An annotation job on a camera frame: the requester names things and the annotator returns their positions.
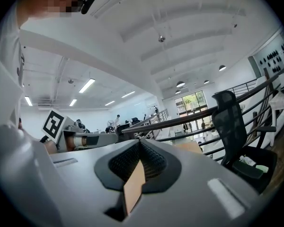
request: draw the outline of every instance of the white ceiling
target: white ceiling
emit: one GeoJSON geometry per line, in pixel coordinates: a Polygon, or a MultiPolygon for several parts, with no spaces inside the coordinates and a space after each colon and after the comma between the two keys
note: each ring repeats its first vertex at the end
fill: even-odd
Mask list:
{"type": "Polygon", "coordinates": [[[169,98],[179,80],[195,82],[196,88],[205,80],[214,82],[279,26],[262,0],[96,0],[89,15],[23,26],[25,80],[31,84],[25,89],[36,100],[50,97],[60,107],[77,97],[76,107],[102,108],[133,90],[169,98]],[[158,42],[160,35],[164,43],[158,42]],[[70,61],[61,75],[63,56],[70,61]],[[227,69],[219,72],[222,64],[227,69]],[[96,83],[80,98],[89,72],[96,83]],[[53,81],[59,77],[56,89],[53,81]]]}

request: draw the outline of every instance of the ceiling light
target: ceiling light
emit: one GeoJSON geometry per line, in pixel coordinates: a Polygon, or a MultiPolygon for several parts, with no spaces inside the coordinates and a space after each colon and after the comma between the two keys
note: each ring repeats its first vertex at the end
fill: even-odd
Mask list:
{"type": "Polygon", "coordinates": [[[128,95],[130,95],[130,94],[133,94],[133,93],[135,93],[135,91],[133,91],[133,92],[131,92],[131,93],[129,93],[129,94],[124,95],[122,98],[124,98],[124,97],[126,97],[126,96],[128,96],[128,95]]]}
{"type": "Polygon", "coordinates": [[[177,83],[177,87],[181,87],[181,86],[184,86],[184,85],[185,85],[185,82],[183,82],[183,81],[179,81],[177,83]]]}
{"type": "Polygon", "coordinates": [[[70,107],[72,107],[76,103],[76,101],[77,101],[76,99],[73,99],[71,104],[70,104],[70,107]]]}
{"type": "Polygon", "coordinates": [[[114,103],[114,101],[111,101],[110,103],[105,104],[105,106],[108,106],[108,105],[113,104],[113,103],[114,103]]]}
{"type": "Polygon", "coordinates": [[[91,84],[95,82],[94,79],[89,79],[89,81],[83,86],[83,88],[79,91],[79,93],[84,93],[84,91],[89,88],[91,84]]]}
{"type": "Polygon", "coordinates": [[[225,69],[226,69],[226,66],[224,66],[224,65],[222,65],[222,66],[219,67],[219,71],[223,71],[223,70],[225,70],[225,69]]]}
{"type": "Polygon", "coordinates": [[[29,106],[33,106],[32,103],[31,103],[31,101],[30,101],[30,99],[29,99],[29,97],[26,96],[26,97],[25,97],[25,100],[27,101],[27,104],[28,104],[29,106]]]}

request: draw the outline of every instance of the floor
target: floor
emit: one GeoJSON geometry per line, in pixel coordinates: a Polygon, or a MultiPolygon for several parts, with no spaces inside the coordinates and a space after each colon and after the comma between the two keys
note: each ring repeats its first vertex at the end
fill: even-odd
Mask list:
{"type": "Polygon", "coordinates": [[[276,189],[284,180],[284,127],[275,138],[273,147],[270,148],[278,155],[278,161],[275,167],[274,175],[263,194],[276,189]]]}

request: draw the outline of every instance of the white table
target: white table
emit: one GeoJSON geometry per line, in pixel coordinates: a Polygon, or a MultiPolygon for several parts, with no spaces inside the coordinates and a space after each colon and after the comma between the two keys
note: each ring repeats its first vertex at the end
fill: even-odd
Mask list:
{"type": "MultiPolygon", "coordinates": [[[[271,106],[271,110],[272,110],[272,117],[273,117],[273,122],[272,122],[272,126],[276,127],[276,110],[281,110],[284,109],[284,93],[282,92],[278,92],[278,94],[269,101],[269,104],[271,106]]],[[[270,146],[274,145],[274,141],[275,141],[275,133],[271,133],[272,138],[270,140],[270,146]]]]}

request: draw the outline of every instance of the mesh chair back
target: mesh chair back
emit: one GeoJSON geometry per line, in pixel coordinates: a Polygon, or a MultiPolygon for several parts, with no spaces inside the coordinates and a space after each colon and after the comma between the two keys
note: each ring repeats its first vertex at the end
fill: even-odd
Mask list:
{"type": "Polygon", "coordinates": [[[213,113],[213,124],[224,144],[225,156],[221,165],[226,165],[244,146],[247,140],[246,129],[240,105],[230,91],[213,95],[218,110],[213,113]]]}

